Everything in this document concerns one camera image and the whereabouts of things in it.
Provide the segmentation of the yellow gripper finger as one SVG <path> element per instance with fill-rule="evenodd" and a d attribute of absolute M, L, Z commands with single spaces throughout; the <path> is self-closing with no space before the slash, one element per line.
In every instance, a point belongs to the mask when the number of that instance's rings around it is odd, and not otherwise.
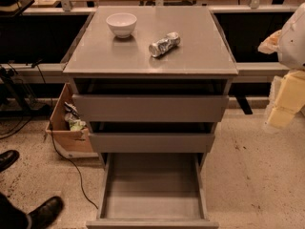
<path fill-rule="evenodd" d="M 267 133 L 282 131 L 290 124 L 294 117 L 294 114 L 281 109 L 268 108 L 265 114 L 263 130 Z"/>
<path fill-rule="evenodd" d="M 278 39 L 281 34 L 281 30 L 275 31 L 270 36 L 268 36 L 263 42 L 258 46 L 258 50 L 262 53 L 271 54 L 277 52 L 278 50 Z"/>

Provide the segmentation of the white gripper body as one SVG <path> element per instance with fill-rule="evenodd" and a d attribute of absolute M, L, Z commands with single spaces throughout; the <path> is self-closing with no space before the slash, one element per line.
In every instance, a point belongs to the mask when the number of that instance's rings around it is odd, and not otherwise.
<path fill-rule="evenodd" d="M 305 106 L 304 71 L 292 71 L 283 77 L 274 104 L 289 114 L 296 114 Z"/>

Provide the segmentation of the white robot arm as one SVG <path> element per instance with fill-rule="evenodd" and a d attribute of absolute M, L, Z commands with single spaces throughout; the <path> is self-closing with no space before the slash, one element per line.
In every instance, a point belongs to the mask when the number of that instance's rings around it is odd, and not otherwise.
<path fill-rule="evenodd" d="M 264 129 L 275 133 L 286 128 L 305 106 L 305 3 L 301 4 L 281 30 L 258 46 L 260 52 L 277 53 L 278 62 L 290 70 L 275 77 L 266 110 Z"/>

